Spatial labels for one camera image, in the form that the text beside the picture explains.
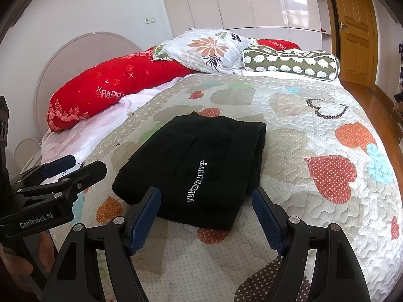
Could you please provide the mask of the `green white patterned bolster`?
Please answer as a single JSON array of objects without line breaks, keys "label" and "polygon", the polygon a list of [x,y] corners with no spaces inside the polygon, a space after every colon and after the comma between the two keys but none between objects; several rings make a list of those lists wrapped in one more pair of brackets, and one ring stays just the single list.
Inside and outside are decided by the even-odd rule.
[{"label": "green white patterned bolster", "polygon": [[340,74],[338,58],[326,51],[277,51],[259,44],[243,50],[243,66],[253,72],[285,72],[323,81],[333,81]]}]

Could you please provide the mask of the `white floral pillow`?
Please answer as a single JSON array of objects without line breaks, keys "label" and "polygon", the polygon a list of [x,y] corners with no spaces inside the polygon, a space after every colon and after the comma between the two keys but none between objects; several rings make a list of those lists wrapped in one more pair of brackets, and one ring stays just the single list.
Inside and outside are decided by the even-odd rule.
[{"label": "white floral pillow", "polygon": [[155,46],[154,61],[176,61],[198,72],[232,74],[243,67],[243,51],[257,39],[224,29],[192,29]]}]

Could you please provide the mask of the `cluttered white shelf unit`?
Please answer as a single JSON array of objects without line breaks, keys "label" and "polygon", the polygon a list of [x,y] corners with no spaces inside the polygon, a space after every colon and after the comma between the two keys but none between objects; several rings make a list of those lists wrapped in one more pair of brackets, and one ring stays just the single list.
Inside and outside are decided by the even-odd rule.
[{"label": "cluttered white shelf unit", "polygon": [[399,126],[402,128],[402,91],[403,91],[403,52],[402,52],[402,42],[398,45],[399,52],[399,81],[396,89],[396,93],[394,94],[393,101],[393,113],[397,116],[397,122]]}]

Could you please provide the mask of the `heart pattern quilt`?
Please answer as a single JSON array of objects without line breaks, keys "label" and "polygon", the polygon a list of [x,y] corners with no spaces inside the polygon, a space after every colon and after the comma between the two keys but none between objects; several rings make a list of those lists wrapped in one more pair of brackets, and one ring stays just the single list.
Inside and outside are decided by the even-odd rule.
[{"label": "heart pattern quilt", "polygon": [[[106,178],[81,193],[75,221],[107,223],[128,205],[111,189],[120,168],[179,115],[226,116],[266,124],[261,186],[309,225],[338,223],[372,301],[385,301],[402,275],[402,199],[383,142],[339,81],[193,74],[179,80],[108,134],[85,163],[103,161]],[[281,258],[246,201],[220,232],[156,219],[132,261],[151,301],[261,301]]]}]

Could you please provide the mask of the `wooden door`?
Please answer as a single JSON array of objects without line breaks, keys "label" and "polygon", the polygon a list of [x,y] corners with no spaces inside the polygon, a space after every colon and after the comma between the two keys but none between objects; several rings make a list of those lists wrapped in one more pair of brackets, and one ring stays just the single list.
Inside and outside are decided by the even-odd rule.
[{"label": "wooden door", "polygon": [[340,43],[340,79],[373,89],[378,33],[372,0],[335,0]]}]

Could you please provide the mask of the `glossy white wardrobe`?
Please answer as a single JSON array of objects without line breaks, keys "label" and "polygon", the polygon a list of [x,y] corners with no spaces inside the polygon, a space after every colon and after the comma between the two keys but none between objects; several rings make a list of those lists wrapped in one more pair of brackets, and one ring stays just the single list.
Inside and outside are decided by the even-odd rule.
[{"label": "glossy white wardrobe", "polygon": [[326,0],[164,0],[174,35],[190,28],[226,29],[245,37],[328,48]]}]

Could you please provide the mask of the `pink white bed sheet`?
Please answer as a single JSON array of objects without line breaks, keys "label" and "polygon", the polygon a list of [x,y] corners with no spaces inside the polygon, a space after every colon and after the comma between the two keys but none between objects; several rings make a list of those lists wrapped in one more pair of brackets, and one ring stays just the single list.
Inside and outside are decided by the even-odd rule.
[{"label": "pink white bed sheet", "polygon": [[61,132],[47,131],[42,138],[41,163],[52,162],[67,155],[74,156],[77,163],[84,162],[96,146],[121,126],[134,111],[176,85],[180,79],[176,77],[157,87],[126,95],[117,104],[80,121],[70,129]]}]

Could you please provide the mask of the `black pants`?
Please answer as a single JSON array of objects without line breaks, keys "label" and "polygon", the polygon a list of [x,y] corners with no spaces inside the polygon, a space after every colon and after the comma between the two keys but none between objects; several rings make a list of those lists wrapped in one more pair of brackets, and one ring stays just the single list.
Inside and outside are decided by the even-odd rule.
[{"label": "black pants", "polygon": [[265,142],[263,122],[195,112],[176,116],[129,158],[112,190],[134,205],[156,187],[159,217],[229,231],[245,198],[260,185]]}]

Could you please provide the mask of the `round beige headboard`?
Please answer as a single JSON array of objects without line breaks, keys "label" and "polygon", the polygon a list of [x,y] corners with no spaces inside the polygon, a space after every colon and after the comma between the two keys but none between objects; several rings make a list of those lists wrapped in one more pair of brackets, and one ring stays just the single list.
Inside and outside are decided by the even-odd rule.
[{"label": "round beige headboard", "polygon": [[64,44],[49,59],[36,85],[34,115],[39,135],[48,130],[49,101],[56,90],[103,61],[141,51],[131,40],[105,31],[86,33]]}]

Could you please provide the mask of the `red long pillow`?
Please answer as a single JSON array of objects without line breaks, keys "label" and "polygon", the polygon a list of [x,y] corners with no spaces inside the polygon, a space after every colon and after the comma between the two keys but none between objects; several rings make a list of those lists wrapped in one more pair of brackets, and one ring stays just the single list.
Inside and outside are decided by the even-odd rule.
[{"label": "red long pillow", "polygon": [[51,132],[70,129],[116,104],[125,95],[198,72],[176,61],[152,60],[153,48],[104,61],[56,90],[46,116]]}]

